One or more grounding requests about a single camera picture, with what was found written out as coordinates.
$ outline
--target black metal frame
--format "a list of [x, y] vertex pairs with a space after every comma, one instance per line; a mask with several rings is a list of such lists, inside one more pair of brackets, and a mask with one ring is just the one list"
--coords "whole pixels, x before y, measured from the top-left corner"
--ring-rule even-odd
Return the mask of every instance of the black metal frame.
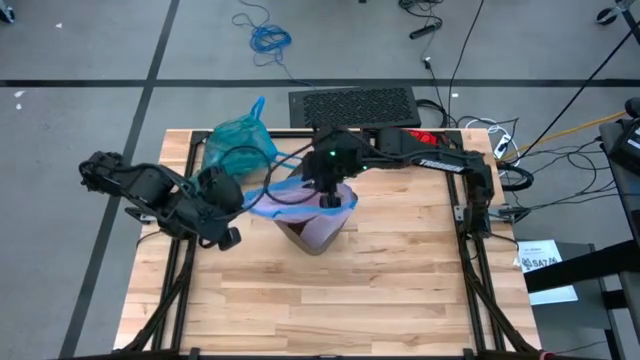
[[[194, 171], [195, 154], [197, 147], [203, 143], [204, 139], [211, 134], [210, 131], [194, 131], [189, 144], [189, 155], [187, 157], [187, 164], [185, 169], [185, 176], [191, 176]], [[310, 138], [311, 131], [305, 130], [292, 130], [292, 131], [270, 131], [269, 134], [274, 139], [279, 138]], [[462, 137], [459, 131], [444, 131], [447, 138], [451, 139], [452, 144], [459, 144], [461, 147]], [[517, 331], [511, 326], [508, 319], [499, 307], [494, 302], [494, 293], [491, 283], [491, 275], [488, 266], [488, 260], [484, 248], [482, 239], [473, 237], [473, 241], [476, 244], [478, 251], [479, 268], [482, 276], [482, 282], [478, 279], [473, 266], [471, 264], [471, 258], [469, 256], [469, 250], [467, 248], [468, 234], [465, 233], [463, 228], [463, 221], [456, 218], [455, 208], [460, 205], [454, 176], [450, 173], [446, 174], [447, 187], [449, 196], [451, 199], [452, 215], [455, 220], [455, 231], [458, 240], [458, 250], [460, 254], [460, 261], [462, 264], [462, 271], [465, 277], [465, 287], [467, 300], [469, 303], [469, 311], [471, 316], [471, 325], [474, 333], [474, 341], [476, 344], [476, 350], [478, 355], [473, 353], [471, 349], [461, 349], [462, 355], [460, 356], [244, 356], [244, 355], [200, 355], [198, 348], [192, 348], [189, 355], [180, 355], [180, 344], [182, 340], [182, 332], [184, 329], [184, 321], [187, 310], [189, 287], [191, 282], [191, 276], [193, 272], [193, 262], [195, 259], [197, 238], [186, 239], [187, 252], [185, 255], [184, 264], [179, 275], [173, 280], [176, 264], [178, 261], [178, 255], [180, 250], [180, 239], [172, 239], [171, 247], [169, 249], [169, 258], [167, 261], [167, 268], [165, 271], [163, 287], [161, 292], [161, 302], [158, 308], [151, 315], [149, 321], [145, 327], [138, 333], [136, 338], [122, 350], [116, 350], [109, 355], [98, 355], [80, 357], [75, 359], [84, 360], [128, 360], [128, 359], [147, 359], [147, 360], [333, 360], [333, 359], [359, 359], [359, 360], [538, 360], [540, 354], [530, 345], [526, 344], [523, 340], [518, 341], [518, 337], [514, 337], [514, 333]], [[176, 297], [179, 296], [178, 310], [176, 312], [174, 328], [172, 331], [171, 345], [169, 349], [162, 350], [162, 339], [164, 335], [164, 328], [166, 322], [166, 314]], [[491, 314], [491, 326], [494, 337], [494, 344], [496, 350], [487, 350], [484, 341], [484, 334], [482, 330], [482, 320], [480, 318], [480, 310], [478, 306], [477, 297], [480, 297], [484, 302], [487, 310]], [[506, 352], [504, 339], [502, 337], [502, 331], [513, 343], [516, 351], [520, 352]], [[142, 351], [148, 342], [149, 338], [153, 335], [152, 351]], [[554, 359], [558, 360], [572, 360], [581, 359], [571, 356], [555, 356]]]

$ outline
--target red object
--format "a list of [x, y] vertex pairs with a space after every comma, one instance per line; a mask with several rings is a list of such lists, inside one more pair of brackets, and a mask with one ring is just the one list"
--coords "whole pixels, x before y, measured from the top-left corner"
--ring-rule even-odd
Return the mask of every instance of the red object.
[[407, 130], [409, 134], [411, 134], [416, 139], [420, 140], [420, 142], [431, 145], [438, 145], [438, 138], [430, 132], [427, 131], [419, 131], [419, 130]]

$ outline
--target blue cable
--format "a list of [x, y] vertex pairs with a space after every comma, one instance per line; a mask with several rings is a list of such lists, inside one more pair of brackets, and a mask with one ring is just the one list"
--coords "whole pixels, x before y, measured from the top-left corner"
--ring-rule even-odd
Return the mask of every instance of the blue cable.
[[[284, 64], [283, 50], [285, 47], [291, 45], [291, 35], [289, 35], [289, 33], [280, 26], [267, 24], [269, 19], [271, 19], [271, 13], [269, 12], [269, 10], [267, 10], [267, 8], [262, 5], [250, 4], [245, 2], [244, 0], [238, 0], [238, 2], [245, 6], [260, 8], [264, 10], [265, 13], [267, 13], [267, 18], [263, 22], [261, 22], [260, 25], [256, 25], [253, 20], [251, 20], [251, 17], [247, 15], [247, 13], [238, 13], [233, 15], [233, 17], [231, 18], [231, 23], [233, 25], [238, 27], [249, 26], [251, 28], [251, 39], [249, 40], [249, 46], [254, 51], [253, 64], [258, 67], [263, 67], [276, 63], [284, 69], [284, 71], [287, 73], [287, 76], [289, 76], [291, 80], [315, 89], [315, 86], [313, 86], [312, 84], [306, 81], [297, 80], [296, 78], [291, 76], [289, 69]], [[244, 17], [246, 21], [237, 22], [236, 19], [240, 17]], [[256, 57], [258, 55], [266, 55], [267, 57], [271, 58], [271, 60], [259, 63], [256, 60]]]

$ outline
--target wooden tabletop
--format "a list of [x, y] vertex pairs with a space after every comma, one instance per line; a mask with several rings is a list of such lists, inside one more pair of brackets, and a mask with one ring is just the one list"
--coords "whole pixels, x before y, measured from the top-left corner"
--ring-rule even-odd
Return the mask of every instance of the wooden tabletop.
[[[161, 164], [184, 173], [191, 131], [167, 131]], [[503, 203], [486, 130], [461, 132], [465, 149], [488, 154], [492, 204]], [[275, 140], [282, 152], [308, 142]], [[286, 175], [278, 170], [274, 181]], [[347, 184], [358, 205], [320, 256], [304, 253], [274, 223], [251, 214], [232, 222], [242, 234], [238, 246], [227, 252], [197, 249], [182, 352], [199, 347], [203, 354], [461, 355], [475, 347], [444, 173], [369, 170]], [[513, 237], [509, 225], [492, 226], [494, 233]], [[145, 226], [143, 235], [156, 230]], [[539, 348], [524, 277], [513, 265], [514, 244], [497, 238], [485, 244], [499, 306]], [[115, 348], [131, 341], [158, 305], [169, 245], [159, 234], [138, 248]], [[474, 254], [471, 242], [469, 247]], [[493, 348], [484, 306], [481, 313]]]

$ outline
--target floor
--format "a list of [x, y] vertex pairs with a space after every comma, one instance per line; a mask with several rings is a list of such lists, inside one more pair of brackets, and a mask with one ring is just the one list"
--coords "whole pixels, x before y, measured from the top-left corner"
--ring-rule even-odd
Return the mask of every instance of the floor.
[[[0, 354], [11, 360], [57, 357], [74, 308], [79, 310], [73, 321], [84, 320], [75, 354], [106, 353], [140, 226], [123, 213], [124, 204], [88, 194], [79, 184], [77, 164], [96, 150], [121, 151], [134, 162], [155, 161], [167, 128], [212, 128], [246, 113], [258, 96], [267, 99], [267, 127], [289, 127], [287, 94], [302, 88], [284, 81], [287, 75], [279, 66], [253, 65], [250, 30], [233, 26], [230, 18], [242, 11], [256, 21], [264, 15], [235, 1], [10, 2], [17, 22], [0, 26], [0, 151], [5, 154], [0, 186], [7, 190], [0, 205], [5, 234]], [[254, 2], [269, 8], [271, 21], [291, 33], [284, 61], [295, 77], [327, 87], [405, 79], [415, 85], [416, 97], [436, 99], [434, 88], [424, 86], [429, 74], [419, 61], [428, 38], [407, 36], [421, 19], [401, 11], [395, 1]], [[478, 3], [445, 0], [435, 8], [444, 26], [425, 56], [442, 84], [453, 74]], [[530, 143], [629, 31], [622, 18], [607, 27], [594, 24], [595, 15], [611, 4], [487, 0], [456, 75], [452, 115], [519, 117], [515, 139]], [[634, 12], [640, 18], [639, 5]], [[639, 55], [632, 37], [554, 130], [622, 110], [640, 88], [633, 80], [640, 79]], [[18, 97], [19, 91], [26, 92]], [[440, 91], [446, 101], [446, 87]], [[438, 123], [432, 113], [421, 116], [423, 127]], [[540, 149], [583, 144], [596, 135], [590, 128]], [[605, 162], [601, 155], [592, 158]], [[522, 164], [536, 169], [551, 159], [531, 157]], [[534, 205], [571, 195], [591, 176], [556, 164], [540, 172], [520, 200]], [[601, 171], [597, 184], [610, 180], [611, 174]], [[598, 248], [630, 235], [615, 197], [539, 210], [516, 226], [516, 234], [593, 242]], [[100, 263], [101, 247], [106, 252]], [[100, 269], [98, 281], [79, 297], [88, 267]], [[88, 310], [86, 318], [82, 309]], [[604, 340], [601, 331], [566, 329], [550, 320], [538, 319], [546, 349]], [[616, 320], [627, 356], [640, 353], [628, 315], [620, 312]], [[571, 354], [609, 356], [605, 344]]]

